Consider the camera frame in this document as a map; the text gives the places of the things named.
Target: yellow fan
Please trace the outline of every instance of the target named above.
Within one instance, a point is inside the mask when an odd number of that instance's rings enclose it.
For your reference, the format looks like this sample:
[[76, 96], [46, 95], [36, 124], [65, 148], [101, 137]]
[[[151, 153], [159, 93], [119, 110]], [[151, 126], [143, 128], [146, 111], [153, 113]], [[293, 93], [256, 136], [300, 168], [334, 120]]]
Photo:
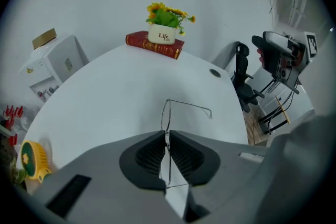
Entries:
[[20, 157], [30, 179], [38, 179], [42, 183], [51, 174], [46, 152], [38, 143], [25, 140], [21, 146]]

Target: brown box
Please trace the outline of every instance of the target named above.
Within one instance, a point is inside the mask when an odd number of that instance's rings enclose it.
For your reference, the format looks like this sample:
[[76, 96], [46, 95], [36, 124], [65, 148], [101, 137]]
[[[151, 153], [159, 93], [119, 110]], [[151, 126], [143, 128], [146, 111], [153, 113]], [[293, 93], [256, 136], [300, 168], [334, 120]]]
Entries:
[[46, 31], [45, 33], [43, 33], [42, 35], [38, 36], [37, 38], [35, 38], [32, 42], [33, 42], [33, 48], [34, 50], [38, 47], [43, 46], [44, 44], [48, 43], [49, 41], [51, 41], [52, 39], [54, 39], [56, 37], [56, 31], [55, 29], [50, 29], [48, 31]]

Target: round tabletop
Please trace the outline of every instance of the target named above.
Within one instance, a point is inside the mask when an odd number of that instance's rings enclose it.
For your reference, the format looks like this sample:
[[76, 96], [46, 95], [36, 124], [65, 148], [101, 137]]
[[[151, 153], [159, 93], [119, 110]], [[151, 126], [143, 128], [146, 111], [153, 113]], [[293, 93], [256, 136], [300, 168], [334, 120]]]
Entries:
[[160, 130], [167, 99], [209, 108], [213, 115], [209, 119], [203, 109], [172, 102], [170, 130], [247, 144], [226, 71], [185, 52], [175, 60], [127, 45], [70, 77], [39, 111], [25, 139], [48, 141], [59, 169], [95, 146]]

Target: book spine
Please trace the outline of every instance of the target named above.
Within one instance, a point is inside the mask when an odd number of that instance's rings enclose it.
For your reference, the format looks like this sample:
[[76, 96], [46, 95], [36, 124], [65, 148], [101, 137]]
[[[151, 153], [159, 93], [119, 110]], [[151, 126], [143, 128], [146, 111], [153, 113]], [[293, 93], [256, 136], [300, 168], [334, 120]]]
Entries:
[[176, 49], [170, 45], [154, 44], [154, 43], [149, 42], [146, 39], [138, 39], [130, 35], [126, 36], [126, 44], [130, 46], [150, 50], [150, 51], [168, 56], [176, 60], [178, 59], [181, 53], [181, 49]]

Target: chair backrest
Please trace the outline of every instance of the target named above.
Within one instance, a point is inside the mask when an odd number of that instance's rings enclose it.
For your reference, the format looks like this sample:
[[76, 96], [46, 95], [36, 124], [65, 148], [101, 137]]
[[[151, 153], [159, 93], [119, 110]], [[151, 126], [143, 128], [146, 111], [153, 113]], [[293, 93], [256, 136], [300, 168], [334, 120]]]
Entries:
[[246, 71], [248, 66], [247, 57], [249, 55], [248, 47], [240, 42], [236, 45], [236, 72], [233, 79], [233, 86], [237, 91], [239, 87], [244, 85], [246, 79]]

